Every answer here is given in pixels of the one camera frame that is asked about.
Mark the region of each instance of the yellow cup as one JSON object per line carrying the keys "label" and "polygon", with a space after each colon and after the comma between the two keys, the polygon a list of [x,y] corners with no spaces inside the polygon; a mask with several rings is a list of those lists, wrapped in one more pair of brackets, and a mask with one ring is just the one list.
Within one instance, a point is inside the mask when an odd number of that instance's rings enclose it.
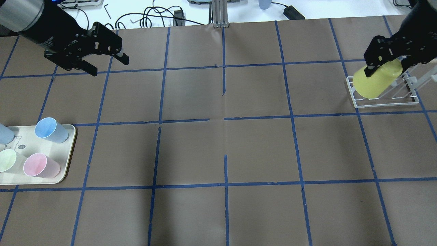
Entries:
{"label": "yellow cup", "polygon": [[366,77],[362,67],[354,74],[354,87],[358,94],[365,98],[376,98],[383,93],[402,73],[401,61],[395,59],[378,68],[375,73]]}

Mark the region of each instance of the tray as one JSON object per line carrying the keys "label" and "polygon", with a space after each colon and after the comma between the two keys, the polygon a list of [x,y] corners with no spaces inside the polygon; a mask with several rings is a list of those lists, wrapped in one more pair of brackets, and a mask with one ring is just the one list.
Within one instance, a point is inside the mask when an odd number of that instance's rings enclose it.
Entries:
{"label": "tray", "polygon": [[68,138],[63,143],[53,143],[41,139],[35,135],[35,126],[8,127],[15,133],[14,140],[6,145],[0,145],[0,151],[13,149],[22,155],[29,157],[34,153],[43,153],[61,165],[61,171],[54,178],[38,178],[2,172],[0,173],[0,185],[22,184],[56,184],[61,182],[67,173],[71,160],[76,128],[73,125],[62,125],[68,131]]}

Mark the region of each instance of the metal bracket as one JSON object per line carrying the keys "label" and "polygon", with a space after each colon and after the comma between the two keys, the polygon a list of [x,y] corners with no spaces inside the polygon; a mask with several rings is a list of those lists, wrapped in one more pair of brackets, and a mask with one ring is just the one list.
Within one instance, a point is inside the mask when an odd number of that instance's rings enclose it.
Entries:
{"label": "metal bracket", "polygon": [[228,22],[228,0],[212,0],[212,13],[215,28],[229,27]]}

